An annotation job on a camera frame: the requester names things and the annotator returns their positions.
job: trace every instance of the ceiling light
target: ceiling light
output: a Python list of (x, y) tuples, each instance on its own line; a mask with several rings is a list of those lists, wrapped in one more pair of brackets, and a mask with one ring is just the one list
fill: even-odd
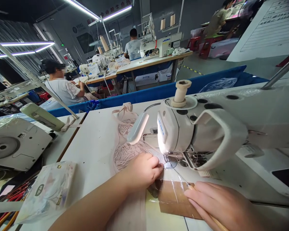
[[(26, 52), (19, 52), (19, 53), (12, 53), (13, 56), (20, 56), (20, 55), (29, 55), (35, 54), (35, 51), (26, 51)], [(7, 57), (7, 55), (0, 55), (0, 58)]]
[(41, 49), (35, 50), (35, 52), (37, 53), (37, 52), (40, 52), (40, 51), (42, 51), (42, 50), (45, 50), (45, 49), (47, 49), (48, 47), (51, 47), (51, 46), (54, 45), (54, 44), (55, 44), (55, 43), (49, 44), (49, 45), (47, 45), (47, 46), (45, 46), (45, 47), (42, 47)]
[(81, 5), (79, 2), (75, 1), (75, 0), (65, 0), (66, 2), (68, 2), (69, 4), (73, 5), (74, 7), (78, 8), (79, 10), (81, 10), (82, 12), (90, 15), (91, 17), (93, 17), (94, 19), (98, 20), (99, 17), (94, 14), (93, 12), (91, 12), (90, 10), (88, 10), (86, 7), (84, 7), (83, 5)]
[(17, 46), (40, 46), (54, 44), (53, 41), (47, 42), (19, 42), (19, 43), (0, 43), (4, 47), (17, 47)]
[(122, 13), (124, 13), (124, 12), (126, 12), (126, 11), (129, 11), (131, 8), (132, 8), (132, 6), (129, 6), (129, 7), (127, 7), (127, 8), (124, 8), (123, 10), (120, 10), (120, 11), (114, 13), (114, 14), (111, 14), (111, 15), (103, 18), (103, 20), (106, 21), (106, 20), (108, 20), (108, 19), (111, 19), (111, 18), (113, 18), (113, 17), (116, 17), (116, 16), (119, 15), (119, 14), (122, 14)]

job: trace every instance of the hand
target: hand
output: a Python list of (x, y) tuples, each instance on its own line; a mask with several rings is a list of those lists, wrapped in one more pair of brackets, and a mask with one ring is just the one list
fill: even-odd
[(186, 190), (184, 195), (214, 231), (221, 229), (209, 214), (230, 231), (265, 230), (252, 203), (236, 190), (201, 181), (194, 188)]
[(80, 88), (83, 88), (84, 87), (84, 83), (83, 82), (79, 82), (79, 86), (80, 86)]
[(164, 165), (150, 153), (140, 153), (118, 173), (129, 193), (144, 190), (161, 174)]

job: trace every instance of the floor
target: floor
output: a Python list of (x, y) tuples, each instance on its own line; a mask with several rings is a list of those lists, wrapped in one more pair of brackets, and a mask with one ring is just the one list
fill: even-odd
[[(186, 47), (187, 43), (187, 40), (183, 41), (181, 47)], [(280, 70), (279, 67), (275, 66), (283, 61), (286, 57), (287, 56), (277, 56), (271, 58), (257, 58), (244, 62), (228, 62), (225, 60), (220, 60), (219, 58), (207, 60), (200, 59), (198, 54), (194, 52), (191, 56), (184, 59), (183, 65), (204, 75), (227, 70), (237, 66), (247, 65), (245, 72), (258, 77), (270, 79), (276, 72)], [(200, 76), (200, 74), (182, 66), (178, 73), (177, 80), (190, 79), (198, 76)]]

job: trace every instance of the cardboard piece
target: cardboard piece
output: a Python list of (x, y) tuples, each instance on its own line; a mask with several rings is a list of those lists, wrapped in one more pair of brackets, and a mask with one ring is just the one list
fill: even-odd
[(161, 212), (202, 220), (184, 195), (188, 189), (185, 182), (158, 180), (155, 181), (155, 185), (159, 190), (158, 200)]

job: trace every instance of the black hair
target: black hair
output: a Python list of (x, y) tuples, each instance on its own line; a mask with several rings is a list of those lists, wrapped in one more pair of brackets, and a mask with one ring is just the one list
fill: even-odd
[(137, 37), (137, 30), (135, 28), (131, 29), (129, 35), (130, 37)]
[(65, 64), (58, 63), (53, 59), (43, 59), (40, 67), (42, 71), (45, 71), (47, 74), (54, 74), (56, 72), (56, 69), (65, 69)]
[(222, 7), (225, 8), (229, 3), (235, 2), (236, 0), (225, 0)]

